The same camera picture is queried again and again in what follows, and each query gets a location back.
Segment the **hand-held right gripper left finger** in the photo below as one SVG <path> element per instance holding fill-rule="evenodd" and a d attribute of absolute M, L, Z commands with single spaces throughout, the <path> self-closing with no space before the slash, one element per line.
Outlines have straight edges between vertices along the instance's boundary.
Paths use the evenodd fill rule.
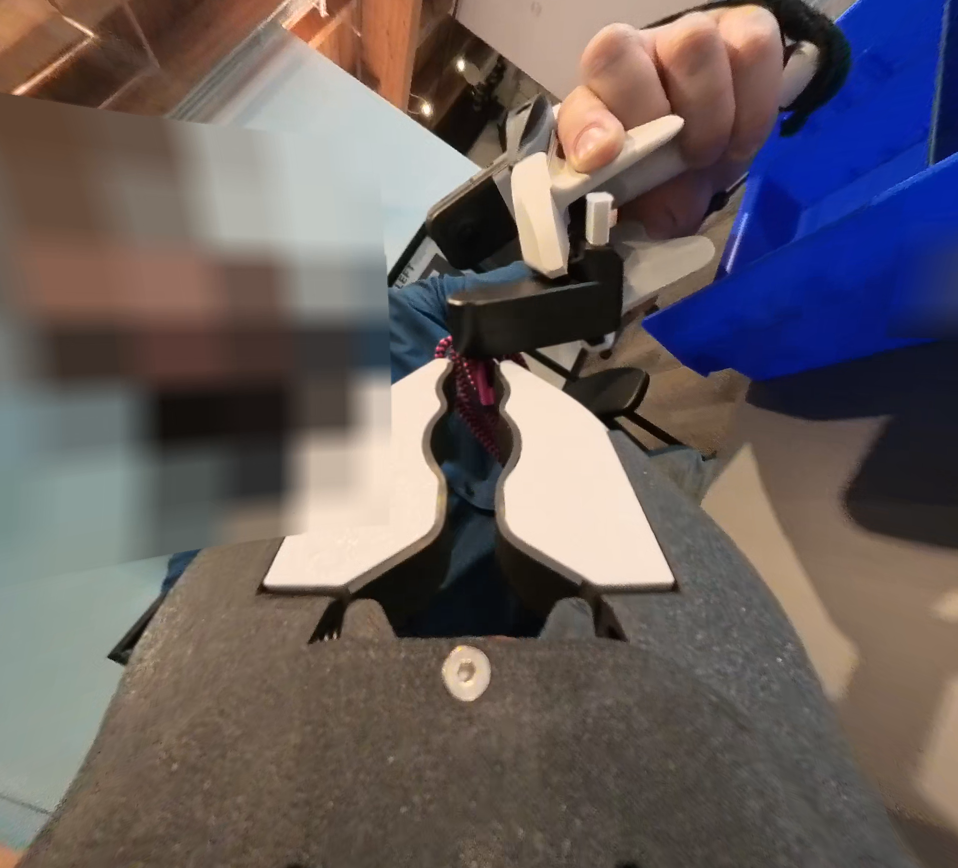
<path fill-rule="evenodd" d="M 389 421 L 385 390 L 366 390 L 351 442 L 314 433 L 299 443 L 264 590 L 354 595 L 438 538 L 448 487 L 432 438 L 448 412 L 450 369 L 434 359 L 393 383 Z"/>

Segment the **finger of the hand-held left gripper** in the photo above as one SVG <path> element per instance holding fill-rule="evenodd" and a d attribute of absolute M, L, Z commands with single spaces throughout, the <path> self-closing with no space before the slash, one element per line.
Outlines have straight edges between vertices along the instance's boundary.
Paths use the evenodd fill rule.
<path fill-rule="evenodd" d="M 716 254 L 707 236 L 664 240 L 639 236 L 614 241 L 612 250 L 624 265 L 622 316 L 617 331 L 605 335 L 598 345 L 600 359 L 610 358 L 629 326 L 658 310 L 664 290 L 705 269 Z"/>
<path fill-rule="evenodd" d="M 514 164 L 512 212 L 523 261 L 547 279 L 566 276 L 570 260 L 569 207 L 593 192 L 626 204 L 686 169 L 678 136 L 685 121 L 667 115 L 626 132 L 618 155 L 592 173 L 581 173 L 557 155 L 557 135 L 543 151 Z"/>

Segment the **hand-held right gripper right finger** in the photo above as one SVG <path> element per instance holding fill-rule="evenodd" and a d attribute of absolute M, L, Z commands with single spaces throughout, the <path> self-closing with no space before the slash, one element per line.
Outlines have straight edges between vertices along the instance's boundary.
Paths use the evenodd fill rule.
<path fill-rule="evenodd" d="M 676 580 L 600 419 L 512 361 L 498 368 L 510 452 L 501 536 L 526 558 L 600 593 L 668 591 Z"/>

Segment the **black power adapter block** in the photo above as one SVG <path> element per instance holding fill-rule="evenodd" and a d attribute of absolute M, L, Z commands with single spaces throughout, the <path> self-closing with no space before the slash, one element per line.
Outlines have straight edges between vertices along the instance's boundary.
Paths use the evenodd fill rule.
<path fill-rule="evenodd" d="M 610 246 L 587 246 L 568 274 L 474 283 L 447 299 L 449 335 L 467 359 L 504 359 L 615 333 L 624 301 L 624 263 Z"/>

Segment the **blue plastic bin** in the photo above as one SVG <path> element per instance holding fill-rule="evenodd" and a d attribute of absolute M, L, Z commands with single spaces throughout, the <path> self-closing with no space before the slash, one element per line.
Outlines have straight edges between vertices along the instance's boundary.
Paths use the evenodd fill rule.
<path fill-rule="evenodd" d="M 957 0 L 859 0 L 852 68 L 756 159 L 716 279 L 646 317 L 754 382 L 956 335 Z"/>

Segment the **person's left hand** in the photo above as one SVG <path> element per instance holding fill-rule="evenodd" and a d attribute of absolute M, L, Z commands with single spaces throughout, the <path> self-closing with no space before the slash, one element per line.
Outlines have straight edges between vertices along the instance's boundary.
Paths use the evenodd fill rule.
<path fill-rule="evenodd" d="M 652 239 L 696 234 L 715 197 L 732 189 L 779 115 L 784 48 L 773 15 L 753 5 L 689 12 L 652 29 L 610 24 L 592 37 L 580 84 L 557 114 L 566 160 L 581 173 L 605 167 L 625 132 L 666 115 L 684 122 L 686 167 L 627 202 L 620 219 Z"/>

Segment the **person's grey pants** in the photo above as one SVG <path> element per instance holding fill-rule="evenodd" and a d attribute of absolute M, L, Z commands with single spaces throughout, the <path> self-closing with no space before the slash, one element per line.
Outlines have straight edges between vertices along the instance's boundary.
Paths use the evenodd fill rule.
<path fill-rule="evenodd" d="M 715 455 L 685 445 L 670 445 L 648 453 L 654 467 L 694 503 L 701 504 L 721 469 Z"/>

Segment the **person's blue shirt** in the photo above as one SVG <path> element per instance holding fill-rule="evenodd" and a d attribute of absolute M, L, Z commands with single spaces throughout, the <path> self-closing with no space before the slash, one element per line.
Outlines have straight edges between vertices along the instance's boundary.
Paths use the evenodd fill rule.
<path fill-rule="evenodd" d="M 391 381 L 397 383 L 435 358 L 449 335 L 448 299 L 464 289 L 530 278 L 521 262 L 486 273 L 425 278 L 391 287 Z M 405 637 L 536 637 L 545 618 L 530 611 L 495 555 L 495 494 L 501 463 L 456 412 L 441 424 L 441 463 L 447 481 L 446 525 L 430 546 L 363 587 L 394 631 Z"/>

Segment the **row of ceiling spotlights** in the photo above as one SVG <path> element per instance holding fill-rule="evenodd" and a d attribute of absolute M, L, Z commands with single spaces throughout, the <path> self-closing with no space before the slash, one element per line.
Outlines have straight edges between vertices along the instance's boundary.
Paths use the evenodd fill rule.
<path fill-rule="evenodd" d="M 411 89 L 411 107 L 427 126 L 434 126 L 447 115 L 469 88 L 465 76 L 468 61 L 457 53 L 450 60 L 425 63 L 415 76 Z"/>

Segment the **grey ceiling conduit bundle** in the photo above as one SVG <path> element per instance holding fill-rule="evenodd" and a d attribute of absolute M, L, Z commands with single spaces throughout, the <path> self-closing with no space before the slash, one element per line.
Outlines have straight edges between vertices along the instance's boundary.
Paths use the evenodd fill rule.
<path fill-rule="evenodd" d="M 238 86 L 241 72 L 263 56 L 290 26 L 311 10 L 328 14 L 328 0 L 283 0 L 257 27 L 221 59 L 182 99 L 167 111 L 166 118 L 185 122 L 208 122 Z"/>

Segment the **wooden support post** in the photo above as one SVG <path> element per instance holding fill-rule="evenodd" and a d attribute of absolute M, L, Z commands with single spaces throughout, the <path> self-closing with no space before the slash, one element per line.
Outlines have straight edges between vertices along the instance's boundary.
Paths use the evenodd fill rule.
<path fill-rule="evenodd" d="M 426 0 L 328 0 L 288 30 L 381 98 L 408 111 Z"/>

